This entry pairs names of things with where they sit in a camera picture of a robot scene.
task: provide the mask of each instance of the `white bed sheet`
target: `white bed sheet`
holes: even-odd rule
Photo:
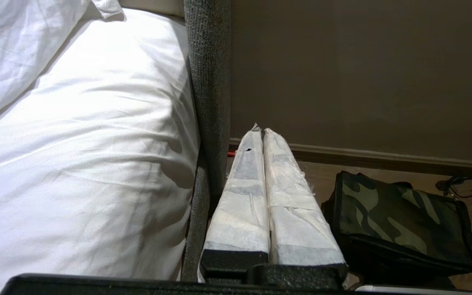
[[[184,23],[80,22],[0,112],[0,290],[25,272],[179,278],[199,136]]]

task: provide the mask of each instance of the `wooden floor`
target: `wooden floor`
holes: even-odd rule
[[[336,174],[342,170],[358,173],[361,172],[373,179],[384,182],[410,182],[415,189],[419,189],[428,193],[441,194],[435,187],[435,183],[442,179],[448,179],[449,176],[421,174],[414,172],[399,172],[391,170],[377,170],[370,168],[356,168],[349,166],[336,166],[319,163],[298,162],[300,169],[305,172],[305,177],[309,184],[313,185],[318,203],[322,203],[331,196],[335,187]],[[457,186],[461,195],[472,194],[472,181],[466,181],[462,185]],[[472,223],[472,198],[464,199],[466,203],[471,223]],[[451,281],[459,289],[472,290],[472,273],[467,275],[453,276]]]

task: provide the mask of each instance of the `baseboard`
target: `baseboard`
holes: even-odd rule
[[[231,149],[237,149],[240,138],[231,138]],[[398,170],[440,175],[462,175],[472,178],[472,161],[438,157],[420,157],[335,147],[289,144],[299,161]]]

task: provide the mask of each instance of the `white pillowcase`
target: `white pillowcase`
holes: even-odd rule
[[[80,22],[0,113],[0,289],[25,272],[177,280],[199,136],[183,23]]]
[[[109,16],[118,0],[95,0]],[[43,71],[85,12],[89,0],[0,0],[0,109]]]

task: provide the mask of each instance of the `bed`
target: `bed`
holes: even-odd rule
[[[228,3],[71,5],[0,76],[0,290],[27,272],[192,280],[225,175]]]

